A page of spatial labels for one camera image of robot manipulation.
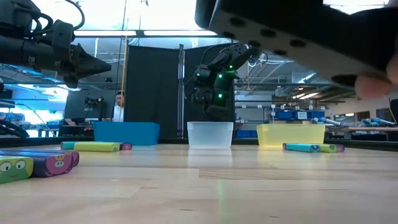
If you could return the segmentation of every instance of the black curtain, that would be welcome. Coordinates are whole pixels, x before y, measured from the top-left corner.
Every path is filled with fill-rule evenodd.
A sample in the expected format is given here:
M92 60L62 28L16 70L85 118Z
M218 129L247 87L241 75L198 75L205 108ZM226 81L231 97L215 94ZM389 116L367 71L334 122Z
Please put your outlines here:
M160 124L160 138L177 137L178 54L129 47L124 120Z
M184 82L185 82L185 94L187 99L184 102L184 137L188 137L187 133L187 122L188 121L206 121L206 116L203 114L203 106L192 104L188 95L195 88L192 81L192 77L195 75L196 67L200 64L200 60L205 53L206 49L209 49L203 58L204 64L209 64L217 55L220 50L224 49L225 45L214 46L209 49L209 47L199 47L194 49L185 50L185 71L184 71ZM234 93L231 87L231 92L227 99L226 106L230 109L229 120L234 121Z

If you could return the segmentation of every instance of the blue plastic bin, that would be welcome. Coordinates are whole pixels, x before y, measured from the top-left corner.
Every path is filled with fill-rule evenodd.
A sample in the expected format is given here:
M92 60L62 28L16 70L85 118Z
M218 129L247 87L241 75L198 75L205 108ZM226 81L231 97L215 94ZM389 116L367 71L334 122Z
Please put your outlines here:
M145 122L94 122L94 140L129 142L133 146L154 146L159 139L160 126Z
M250 138L250 131L246 131L246 130L237 130L236 131L236 137L237 138Z
M292 111L277 111L275 113L275 119L292 119L293 112Z
M308 112L308 118L323 118L325 117L324 111L310 111Z
M250 131L252 138L258 138L257 131Z

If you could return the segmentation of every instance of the cartoon face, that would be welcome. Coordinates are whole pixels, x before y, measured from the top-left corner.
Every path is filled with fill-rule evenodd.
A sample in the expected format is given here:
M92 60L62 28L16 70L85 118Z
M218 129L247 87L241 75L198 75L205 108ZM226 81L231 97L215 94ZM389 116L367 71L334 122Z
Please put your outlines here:
M344 146L343 145L337 145L336 146L336 150L337 150L337 152L344 152Z
M59 175L69 172L72 167L72 156L71 155L59 155L52 156L45 161L47 167L47 175Z
M73 166L77 166L79 164L79 152L76 151L64 151L65 155L72 156Z
M113 152L119 151L120 145L114 145L113 146Z
M0 161L0 184L29 178L26 165L23 159Z
M123 151L131 150L131 144L128 143L121 144L121 150Z
M330 152L336 152L336 146L330 145Z

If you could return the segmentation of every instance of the table surface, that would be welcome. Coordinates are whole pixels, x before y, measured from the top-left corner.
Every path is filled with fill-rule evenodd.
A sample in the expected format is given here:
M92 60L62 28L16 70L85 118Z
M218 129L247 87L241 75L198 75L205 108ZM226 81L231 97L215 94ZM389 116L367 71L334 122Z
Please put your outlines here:
M1 224L398 220L396 152L307 154L256 146L188 150L186 145L158 145L80 154L80 165L67 175L0 185Z

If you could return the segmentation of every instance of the human hand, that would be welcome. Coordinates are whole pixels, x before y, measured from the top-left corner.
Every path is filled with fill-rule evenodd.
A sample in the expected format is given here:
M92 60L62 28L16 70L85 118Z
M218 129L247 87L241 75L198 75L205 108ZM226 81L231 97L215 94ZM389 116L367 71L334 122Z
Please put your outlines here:
M398 7L398 0L390 0L389 6ZM389 62L386 72L391 83L365 76L359 76L355 83L356 94L361 99L379 99L387 94L393 86L398 85L398 52Z

